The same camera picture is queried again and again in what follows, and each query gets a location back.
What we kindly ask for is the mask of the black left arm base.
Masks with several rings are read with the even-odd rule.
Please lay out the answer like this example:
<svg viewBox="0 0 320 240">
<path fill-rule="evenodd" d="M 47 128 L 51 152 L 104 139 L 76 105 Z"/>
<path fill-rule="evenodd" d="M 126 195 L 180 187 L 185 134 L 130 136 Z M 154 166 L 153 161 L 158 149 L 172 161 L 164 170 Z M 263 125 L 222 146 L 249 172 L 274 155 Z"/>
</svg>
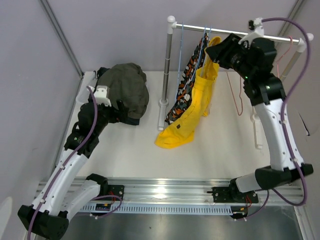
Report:
<svg viewBox="0 0 320 240">
<path fill-rule="evenodd" d="M 108 179 L 104 176 L 92 173 L 86 177 L 88 181 L 94 181 L 99 185 L 98 197 L 106 195 L 115 195 L 123 199 L 125 186 L 120 184 L 109 184 Z"/>
</svg>

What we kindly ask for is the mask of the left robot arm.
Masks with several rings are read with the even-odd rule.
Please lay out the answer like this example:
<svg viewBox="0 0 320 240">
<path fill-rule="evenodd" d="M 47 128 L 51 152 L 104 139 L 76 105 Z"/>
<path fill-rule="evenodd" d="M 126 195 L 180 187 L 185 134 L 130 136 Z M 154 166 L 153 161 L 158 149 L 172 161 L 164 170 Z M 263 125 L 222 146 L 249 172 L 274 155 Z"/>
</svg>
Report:
<svg viewBox="0 0 320 240">
<path fill-rule="evenodd" d="M 99 143 L 99 136 L 108 124 L 126 120 L 129 109 L 121 100 L 117 106 L 89 101 L 80 107 L 78 120 L 64 145 L 64 150 L 45 187 L 31 205 L 22 205 L 18 217 L 32 234 L 47 240 L 60 240 L 72 218 L 91 200 L 114 199 L 109 195 L 108 179 L 92 173 L 82 186 L 66 196 L 83 165 Z"/>
</svg>

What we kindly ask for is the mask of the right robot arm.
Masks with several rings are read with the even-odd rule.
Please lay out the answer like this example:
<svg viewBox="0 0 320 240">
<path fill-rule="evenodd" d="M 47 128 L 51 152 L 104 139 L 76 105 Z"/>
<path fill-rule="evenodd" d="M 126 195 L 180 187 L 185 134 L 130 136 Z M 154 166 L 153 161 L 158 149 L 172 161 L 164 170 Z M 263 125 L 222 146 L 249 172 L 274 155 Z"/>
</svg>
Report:
<svg viewBox="0 0 320 240">
<path fill-rule="evenodd" d="M 243 89 L 254 107 L 266 137 L 270 164 L 230 181 L 228 196 L 234 202 L 248 192 L 272 190 L 313 174 L 314 168 L 300 155 L 290 127 L 281 80 L 271 71 L 277 50 L 272 40 L 258 37 L 248 42 L 230 34 L 205 50 L 224 69 L 233 69 L 244 80 Z"/>
</svg>

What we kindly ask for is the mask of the yellow shorts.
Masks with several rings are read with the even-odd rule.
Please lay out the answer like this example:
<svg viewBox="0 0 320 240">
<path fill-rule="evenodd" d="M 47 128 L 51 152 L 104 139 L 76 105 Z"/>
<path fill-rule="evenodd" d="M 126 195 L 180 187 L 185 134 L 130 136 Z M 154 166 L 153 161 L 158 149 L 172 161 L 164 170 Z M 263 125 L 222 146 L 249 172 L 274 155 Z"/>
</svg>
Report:
<svg viewBox="0 0 320 240">
<path fill-rule="evenodd" d="M 209 39 L 207 47 L 217 45 L 220 42 L 219 36 L 213 37 Z M 192 142 L 201 117 L 207 117 L 210 113 L 209 108 L 218 77 L 219 65 L 207 57 L 206 48 L 204 49 L 204 64 L 196 71 L 191 105 L 180 118 L 158 134 L 155 145 L 160 148 L 173 149 Z"/>
</svg>

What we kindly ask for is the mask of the olive green shorts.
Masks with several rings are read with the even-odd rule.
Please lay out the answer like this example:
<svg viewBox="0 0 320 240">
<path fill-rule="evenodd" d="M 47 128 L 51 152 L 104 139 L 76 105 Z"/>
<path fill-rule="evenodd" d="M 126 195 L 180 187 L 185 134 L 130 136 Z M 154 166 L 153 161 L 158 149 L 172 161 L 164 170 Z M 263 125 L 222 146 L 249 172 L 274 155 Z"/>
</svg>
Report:
<svg viewBox="0 0 320 240">
<path fill-rule="evenodd" d="M 142 68 L 132 62 L 116 64 L 97 80 L 100 86 L 109 88 L 108 98 L 113 106 L 121 100 L 128 108 L 128 117 L 139 120 L 149 103 L 147 76 Z"/>
</svg>

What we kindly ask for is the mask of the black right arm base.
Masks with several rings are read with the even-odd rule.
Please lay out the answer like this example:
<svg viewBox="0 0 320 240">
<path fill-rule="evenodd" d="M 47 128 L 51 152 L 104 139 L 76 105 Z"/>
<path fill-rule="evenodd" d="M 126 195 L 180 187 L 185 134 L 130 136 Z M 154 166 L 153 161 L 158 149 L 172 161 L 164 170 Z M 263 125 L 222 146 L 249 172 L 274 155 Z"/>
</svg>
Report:
<svg viewBox="0 0 320 240">
<path fill-rule="evenodd" d="M 212 187 L 207 194 L 212 195 L 214 203 L 232 203 L 232 204 L 257 204 L 259 198 L 256 192 L 239 192 L 231 187 L 216 186 Z"/>
</svg>

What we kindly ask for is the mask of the dark navy shorts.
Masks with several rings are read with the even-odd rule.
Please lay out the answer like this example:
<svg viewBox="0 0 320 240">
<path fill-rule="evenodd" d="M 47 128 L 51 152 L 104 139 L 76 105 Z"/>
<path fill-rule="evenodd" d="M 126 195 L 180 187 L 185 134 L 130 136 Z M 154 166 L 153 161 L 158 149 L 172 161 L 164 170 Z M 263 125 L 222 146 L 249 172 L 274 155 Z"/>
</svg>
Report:
<svg viewBox="0 0 320 240">
<path fill-rule="evenodd" d="M 94 71 L 95 72 L 95 78 L 97 81 L 100 79 L 100 77 L 109 70 L 110 68 L 106 67 L 100 67 L 98 70 Z M 131 117 L 127 117 L 125 121 L 121 121 L 122 123 L 126 125 L 131 125 L 131 126 L 138 126 L 140 124 L 140 119 L 135 119 Z"/>
</svg>

